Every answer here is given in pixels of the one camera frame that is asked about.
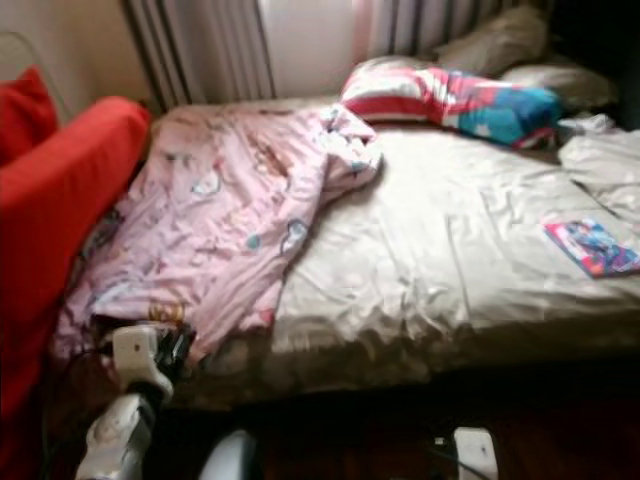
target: pink blanket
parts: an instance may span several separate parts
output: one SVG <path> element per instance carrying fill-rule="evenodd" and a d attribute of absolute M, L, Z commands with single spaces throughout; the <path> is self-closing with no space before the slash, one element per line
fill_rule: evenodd
<path fill-rule="evenodd" d="M 184 107 L 154 129 L 124 217 L 63 309 L 65 357 L 91 316 L 189 322 L 195 359 L 267 328 L 319 206 L 374 178 L 375 133 L 340 106 L 287 112 Z"/>

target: book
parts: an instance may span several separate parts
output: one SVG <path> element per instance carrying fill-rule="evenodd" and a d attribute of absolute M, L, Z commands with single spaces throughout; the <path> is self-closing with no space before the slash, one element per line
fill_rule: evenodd
<path fill-rule="evenodd" d="M 602 225 L 585 219 L 551 223 L 546 234 L 594 278 L 640 272 L 640 255 L 620 245 Z"/>

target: white plug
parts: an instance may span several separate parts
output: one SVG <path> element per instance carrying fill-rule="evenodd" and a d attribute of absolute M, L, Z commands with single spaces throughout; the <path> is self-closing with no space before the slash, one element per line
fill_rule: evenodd
<path fill-rule="evenodd" d="M 491 480 L 498 480 L 498 462 L 489 432 L 483 428 L 459 427 L 453 433 L 453 438 L 460 462 L 483 473 Z M 458 467 L 458 478 L 480 480 L 480 477 L 461 466 Z"/>

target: striped pillow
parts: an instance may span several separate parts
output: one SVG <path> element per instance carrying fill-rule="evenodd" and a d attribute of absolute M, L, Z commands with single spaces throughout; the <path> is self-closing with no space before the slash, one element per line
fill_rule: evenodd
<path fill-rule="evenodd" d="M 354 72 L 340 103 L 368 122 L 426 121 L 426 86 L 411 68 Z"/>

